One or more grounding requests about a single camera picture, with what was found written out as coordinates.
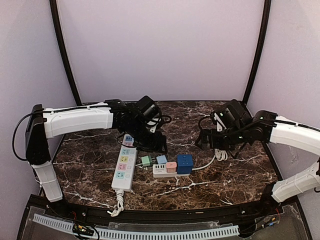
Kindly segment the light blue plug adapter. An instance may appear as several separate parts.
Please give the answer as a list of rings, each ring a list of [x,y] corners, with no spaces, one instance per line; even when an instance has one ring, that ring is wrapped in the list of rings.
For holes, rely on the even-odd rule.
[[[165,155],[157,156],[156,161],[158,165],[165,165],[168,162],[167,157]]]

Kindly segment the pink plug adapter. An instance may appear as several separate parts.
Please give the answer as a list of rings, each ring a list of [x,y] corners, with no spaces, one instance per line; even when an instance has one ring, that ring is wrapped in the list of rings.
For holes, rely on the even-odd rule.
[[[177,163],[175,161],[167,162],[165,164],[167,173],[176,173],[177,172]]]

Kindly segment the blue cube socket adapter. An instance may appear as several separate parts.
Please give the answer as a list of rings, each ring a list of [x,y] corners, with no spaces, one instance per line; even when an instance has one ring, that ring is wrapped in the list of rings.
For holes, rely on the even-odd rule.
[[[191,154],[178,154],[176,163],[178,175],[190,174],[193,170],[194,163]]]

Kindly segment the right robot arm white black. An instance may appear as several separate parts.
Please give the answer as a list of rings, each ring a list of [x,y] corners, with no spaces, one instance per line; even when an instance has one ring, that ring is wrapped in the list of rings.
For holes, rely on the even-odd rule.
[[[227,111],[215,111],[209,118],[216,128],[200,128],[195,145],[201,149],[230,151],[238,144],[283,144],[320,154],[320,130],[291,121],[274,112],[261,110],[255,116],[244,116]],[[320,186],[320,162],[317,160],[305,170],[265,187],[262,201],[282,203],[285,200]]]

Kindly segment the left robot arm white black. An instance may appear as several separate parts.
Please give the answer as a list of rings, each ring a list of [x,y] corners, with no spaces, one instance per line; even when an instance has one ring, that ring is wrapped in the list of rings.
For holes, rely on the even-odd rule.
[[[149,97],[136,102],[119,99],[69,108],[43,108],[37,104],[28,119],[25,131],[25,158],[33,168],[47,200],[64,198],[51,162],[48,139],[74,132],[95,129],[116,129],[133,138],[138,151],[167,154],[167,138],[160,132],[166,122],[160,107]]]

